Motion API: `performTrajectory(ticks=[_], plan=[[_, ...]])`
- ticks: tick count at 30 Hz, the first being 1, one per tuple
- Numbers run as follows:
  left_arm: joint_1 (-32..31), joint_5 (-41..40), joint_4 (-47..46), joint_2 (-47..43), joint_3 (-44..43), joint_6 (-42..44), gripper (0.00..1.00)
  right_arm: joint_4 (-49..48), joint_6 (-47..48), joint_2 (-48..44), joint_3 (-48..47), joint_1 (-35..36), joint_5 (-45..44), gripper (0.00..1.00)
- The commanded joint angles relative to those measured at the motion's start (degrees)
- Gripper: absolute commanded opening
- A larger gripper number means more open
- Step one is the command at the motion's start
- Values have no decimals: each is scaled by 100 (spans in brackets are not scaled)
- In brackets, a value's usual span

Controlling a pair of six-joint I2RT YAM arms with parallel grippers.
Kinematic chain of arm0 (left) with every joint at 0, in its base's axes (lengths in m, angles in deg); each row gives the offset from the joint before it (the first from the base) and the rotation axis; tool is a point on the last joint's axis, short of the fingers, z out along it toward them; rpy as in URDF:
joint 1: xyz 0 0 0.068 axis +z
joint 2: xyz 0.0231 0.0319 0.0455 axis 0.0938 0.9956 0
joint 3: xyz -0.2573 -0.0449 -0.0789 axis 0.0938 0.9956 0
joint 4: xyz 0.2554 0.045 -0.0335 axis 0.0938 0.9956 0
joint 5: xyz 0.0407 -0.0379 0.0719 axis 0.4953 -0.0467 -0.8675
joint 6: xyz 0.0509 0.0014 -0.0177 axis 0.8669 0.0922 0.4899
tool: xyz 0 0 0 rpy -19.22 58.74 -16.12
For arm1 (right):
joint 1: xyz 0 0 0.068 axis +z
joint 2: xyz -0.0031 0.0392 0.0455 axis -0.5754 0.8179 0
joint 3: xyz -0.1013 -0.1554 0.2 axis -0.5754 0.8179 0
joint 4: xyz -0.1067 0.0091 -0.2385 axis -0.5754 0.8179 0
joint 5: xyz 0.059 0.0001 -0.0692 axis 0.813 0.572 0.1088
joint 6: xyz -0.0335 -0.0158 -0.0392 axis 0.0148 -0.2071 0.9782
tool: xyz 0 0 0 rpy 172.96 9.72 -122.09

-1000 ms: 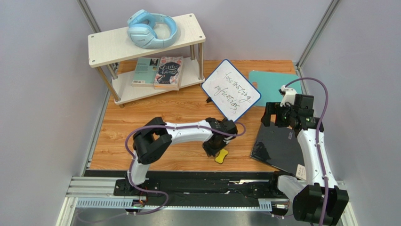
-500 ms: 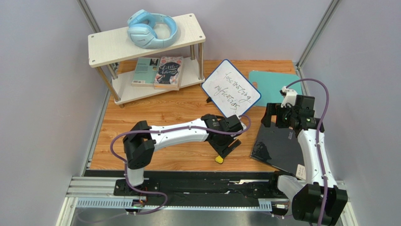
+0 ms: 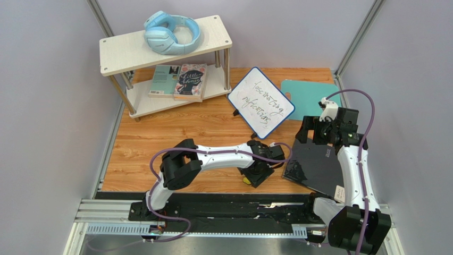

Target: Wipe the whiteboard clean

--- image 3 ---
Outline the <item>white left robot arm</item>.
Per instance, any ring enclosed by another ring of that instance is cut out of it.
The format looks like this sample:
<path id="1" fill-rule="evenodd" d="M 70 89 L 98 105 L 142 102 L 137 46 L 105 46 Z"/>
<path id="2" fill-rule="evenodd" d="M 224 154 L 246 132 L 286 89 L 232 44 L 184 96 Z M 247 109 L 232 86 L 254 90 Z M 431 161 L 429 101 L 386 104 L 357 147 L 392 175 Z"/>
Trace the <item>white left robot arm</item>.
<path id="1" fill-rule="evenodd" d="M 291 159 L 286 156 L 285 143 L 266 145 L 249 140 L 234 146 L 212 147 L 196 145 L 193 139 L 184 139 L 173 148 L 159 151 L 150 162 L 149 168 L 156 181 L 145 193 L 142 202 L 130 207 L 130 221 L 154 221 L 166 206 L 170 196 L 177 190 L 189 186 L 198 174 L 210 170 L 237 168 L 253 187 L 261 185 L 276 168 Z"/>

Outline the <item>small blue-framed whiteboard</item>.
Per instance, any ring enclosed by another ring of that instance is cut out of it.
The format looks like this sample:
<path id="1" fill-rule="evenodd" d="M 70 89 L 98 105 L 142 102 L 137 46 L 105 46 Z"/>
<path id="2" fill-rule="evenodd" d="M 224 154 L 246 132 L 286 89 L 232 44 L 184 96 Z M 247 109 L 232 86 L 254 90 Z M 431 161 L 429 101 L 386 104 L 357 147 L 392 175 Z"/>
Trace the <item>small blue-framed whiteboard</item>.
<path id="1" fill-rule="evenodd" d="M 228 100 L 257 137 L 267 138 L 294 111 L 294 104 L 257 67 L 228 94 Z"/>

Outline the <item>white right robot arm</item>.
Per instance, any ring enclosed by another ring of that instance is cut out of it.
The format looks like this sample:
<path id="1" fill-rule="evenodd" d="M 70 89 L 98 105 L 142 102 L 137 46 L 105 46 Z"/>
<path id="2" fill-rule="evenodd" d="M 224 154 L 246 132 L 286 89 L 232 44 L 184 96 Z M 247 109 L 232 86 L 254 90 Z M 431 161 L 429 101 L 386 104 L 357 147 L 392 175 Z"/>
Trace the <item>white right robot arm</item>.
<path id="1" fill-rule="evenodd" d="M 329 245 L 356 254 L 376 254 L 391 228 L 391 217 L 382 212 L 373 194 L 368 171 L 367 134 L 357 132 L 355 109 L 321 104 L 320 116 L 304 116 L 296 134 L 306 143 L 312 130 L 313 143 L 331 144 L 341 166 L 345 188 L 344 206 L 316 198 L 313 212 L 328 225 Z"/>

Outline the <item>yellow bone-shaped eraser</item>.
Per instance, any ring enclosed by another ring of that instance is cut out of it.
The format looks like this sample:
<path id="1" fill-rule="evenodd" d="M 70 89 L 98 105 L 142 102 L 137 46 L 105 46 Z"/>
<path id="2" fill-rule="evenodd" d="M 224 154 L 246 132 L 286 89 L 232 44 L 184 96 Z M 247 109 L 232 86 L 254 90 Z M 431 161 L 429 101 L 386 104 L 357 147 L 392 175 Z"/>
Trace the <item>yellow bone-shaped eraser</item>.
<path id="1" fill-rule="evenodd" d="M 244 178 L 242 179 L 242 181 L 243 181 L 246 185 L 251 185 L 251 181 L 250 181 L 248 178 L 246 178 L 246 177 L 244 177 Z"/>

